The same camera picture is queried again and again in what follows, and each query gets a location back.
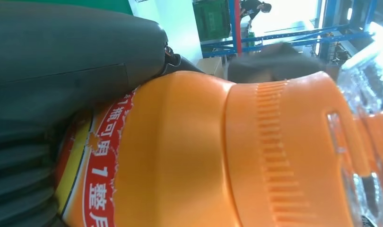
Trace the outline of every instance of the metal shelving rack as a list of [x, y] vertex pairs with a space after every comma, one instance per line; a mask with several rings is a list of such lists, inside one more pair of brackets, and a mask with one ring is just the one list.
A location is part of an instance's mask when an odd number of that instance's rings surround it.
[[[338, 26], [334, 26], [334, 18], [335, 18], [336, 6], [339, 0], [323, 0], [323, 1], [326, 1], [324, 19], [323, 19], [323, 28], [242, 39], [240, 35], [241, 28], [240, 28], [240, 16], [239, 16], [239, 12], [240, 12], [239, 0], [229, 0], [232, 40], [210, 43], [210, 44], [202, 44], [201, 47], [220, 49], [220, 51], [203, 52], [203, 57], [208, 58], [208, 57], [223, 56], [223, 55], [230, 55], [230, 54], [236, 54], [236, 53], [241, 54], [243, 52], [259, 51], [266, 45], [242, 48], [242, 43], [305, 35], [305, 37], [303, 38], [297, 38], [296, 40], [290, 41], [288, 43], [290, 43], [292, 46], [321, 44], [319, 56], [320, 58], [325, 60], [328, 57], [330, 43], [358, 39], [358, 38], [365, 38], [365, 37], [370, 37], [374, 35], [369, 32], [368, 28], [369, 28], [369, 24], [371, 23], [374, 17], [377, 0], [354, 0], [352, 5], [353, 13], [352, 13], [352, 18], [350, 22], [348, 24], [338, 25]], [[354, 32], [347, 35], [342, 35], [343, 33], [341, 32], [346, 31], [347, 29], [350, 29]], [[337, 34], [341, 34], [341, 35], [327, 36], [329, 32], [337, 32]]]

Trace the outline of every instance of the blue metal frame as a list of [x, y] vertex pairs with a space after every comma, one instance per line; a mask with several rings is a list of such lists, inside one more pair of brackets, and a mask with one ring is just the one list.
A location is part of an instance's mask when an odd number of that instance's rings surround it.
[[[324, 24], [323, 24], [324, 27], [329, 27], [334, 25], [334, 18], [335, 18], [337, 3], [338, 3], [338, 0], [326, 0]], [[320, 46], [320, 58], [323, 61], [327, 61], [328, 59], [329, 48], [330, 48], [329, 43], [322, 43]]]
[[[326, 9], [324, 13], [324, 24], [321, 29], [314, 29], [314, 30], [306, 30], [306, 31], [299, 31], [299, 32], [292, 32], [292, 33], [283, 33], [283, 34], [277, 34], [277, 35], [266, 35], [261, 37], [254, 37], [254, 38], [244, 38], [241, 39], [241, 43], [247, 43], [247, 42], [256, 42], [256, 41], [264, 41], [264, 40], [270, 40], [270, 39], [278, 39], [278, 38], [286, 38], [286, 37], [294, 37], [297, 36], [296, 40], [293, 40], [290, 43], [293, 46], [301, 46], [301, 45], [311, 45], [311, 44], [321, 44], [320, 48], [320, 58], [326, 60], [328, 57], [328, 51], [329, 51], [329, 43], [337, 42], [337, 41], [345, 41], [345, 40], [351, 40], [351, 39], [357, 39], [357, 38], [364, 38], [364, 37], [370, 37], [371, 34], [368, 33], [366, 29], [364, 29], [363, 32], [357, 33], [357, 34], [351, 34], [351, 35], [338, 35], [333, 37], [325, 37], [325, 35], [329, 32], [334, 31], [341, 31], [344, 29], [352, 28], [352, 26], [357, 26], [353, 24], [346, 24], [341, 26], [334, 26], [334, 18], [335, 18], [335, 10], [336, 5], [338, 3], [338, 0], [326, 0]], [[353, 16], [359, 16], [359, 12], [354, 11], [355, 5], [357, 5], [358, 2], [363, 0], [354, 0], [353, 3]], [[368, 25], [371, 23], [374, 12], [377, 4], [377, 0], [369, 0], [370, 5], [369, 9], [366, 12], [366, 18], [365, 18], [365, 27], [367, 28]], [[223, 56], [223, 55], [229, 55], [237, 53], [236, 47], [237, 47], [237, 40], [236, 40], [236, 33], [234, 32], [235, 28], [235, 1], [229, 0], [229, 11], [230, 11], [230, 23], [231, 23], [231, 29], [232, 29], [232, 40], [231, 41], [222, 41], [222, 42], [216, 42], [211, 44], [202, 44], [201, 47], [206, 48], [215, 48], [220, 49], [219, 51], [215, 52], [203, 52], [203, 57], [214, 57], [214, 56]], [[253, 46], [253, 47], [245, 47], [243, 48], [243, 52], [251, 52], [251, 51], [257, 51], [265, 47], [265, 45], [261, 46]]]

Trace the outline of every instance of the plastic bottle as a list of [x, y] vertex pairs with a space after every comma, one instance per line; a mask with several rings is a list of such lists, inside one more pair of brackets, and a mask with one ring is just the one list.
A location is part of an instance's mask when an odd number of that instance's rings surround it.
[[180, 71], [80, 113], [56, 171], [61, 217], [71, 227], [383, 227], [383, 93], [367, 97], [364, 83], [382, 78], [366, 70], [383, 49], [371, 53], [347, 62], [340, 89], [323, 72], [234, 84]]
[[341, 68], [338, 86], [355, 115], [371, 166], [371, 176], [354, 175], [361, 213], [383, 226], [383, 40]]

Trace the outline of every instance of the clear plastic bottle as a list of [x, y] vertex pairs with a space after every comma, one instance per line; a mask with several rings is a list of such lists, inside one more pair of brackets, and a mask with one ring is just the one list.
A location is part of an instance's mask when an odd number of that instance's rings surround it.
[[370, 157], [371, 176], [353, 175], [362, 218], [383, 227], [383, 40], [342, 66], [338, 86], [356, 116]]

